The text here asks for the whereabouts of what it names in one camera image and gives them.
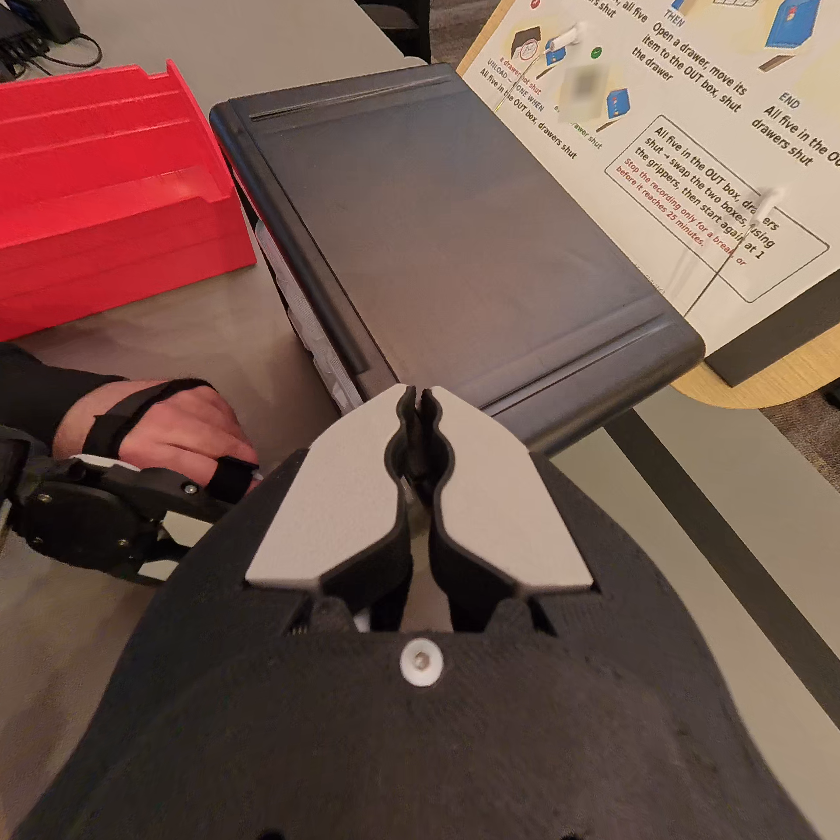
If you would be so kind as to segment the black drawer cabinet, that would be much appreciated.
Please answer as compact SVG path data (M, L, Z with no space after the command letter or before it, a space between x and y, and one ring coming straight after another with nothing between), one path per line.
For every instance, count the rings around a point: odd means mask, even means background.
M342 414L437 385L552 455L704 354L447 66L233 98L209 122Z

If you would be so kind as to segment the person's left hand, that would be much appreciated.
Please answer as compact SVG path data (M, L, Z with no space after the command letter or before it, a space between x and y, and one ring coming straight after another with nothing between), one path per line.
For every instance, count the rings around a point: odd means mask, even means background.
M120 381L84 395L64 415L52 442L52 455L67 459L82 447L98 416L157 381ZM236 414L210 386L178 392L144 414L122 440L119 459L140 469L172 470L200 487L214 476L220 458L257 466L258 456Z

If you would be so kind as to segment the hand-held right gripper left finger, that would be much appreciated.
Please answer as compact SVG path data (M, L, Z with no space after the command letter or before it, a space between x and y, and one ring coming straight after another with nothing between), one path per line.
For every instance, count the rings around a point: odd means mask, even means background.
M323 432L303 457L246 571L256 588L340 599L397 631L413 578L403 479L417 391L398 384Z

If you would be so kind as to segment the black board stand base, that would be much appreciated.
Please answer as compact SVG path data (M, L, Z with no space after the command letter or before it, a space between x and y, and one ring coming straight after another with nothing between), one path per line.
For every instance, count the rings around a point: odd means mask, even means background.
M839 271L706 358L729 386L740 385L839 323Z

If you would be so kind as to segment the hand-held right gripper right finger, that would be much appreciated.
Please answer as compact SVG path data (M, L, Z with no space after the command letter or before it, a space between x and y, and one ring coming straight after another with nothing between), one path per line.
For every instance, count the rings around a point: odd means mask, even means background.
M441 386L422 393L420 423L430 569L456 632L483 631L508 599L595 586L545 470L522 441Z

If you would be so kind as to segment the black electronic device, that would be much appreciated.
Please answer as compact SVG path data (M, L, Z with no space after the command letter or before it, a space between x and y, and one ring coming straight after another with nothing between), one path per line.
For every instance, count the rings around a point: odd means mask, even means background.
M65 45L81 36L67 1L3 1L17 17L51 44Z

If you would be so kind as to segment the dark chair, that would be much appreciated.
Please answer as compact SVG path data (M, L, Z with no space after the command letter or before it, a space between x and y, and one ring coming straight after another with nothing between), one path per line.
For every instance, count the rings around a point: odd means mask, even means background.
M404 56L431 62L430 1L371 1L361 7Z

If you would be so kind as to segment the red plastic bin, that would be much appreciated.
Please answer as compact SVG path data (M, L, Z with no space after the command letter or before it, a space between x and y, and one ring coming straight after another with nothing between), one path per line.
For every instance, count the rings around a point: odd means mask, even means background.
M2 341L255 264L174 61L5 82L1 118Z

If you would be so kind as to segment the person's left forearm black sleeve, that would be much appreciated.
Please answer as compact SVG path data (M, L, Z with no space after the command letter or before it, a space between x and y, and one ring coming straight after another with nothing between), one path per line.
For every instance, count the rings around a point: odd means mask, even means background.
M99 387L124 382L118 375L51 366L8 342L1 343L1 425L52 449L64 416Z

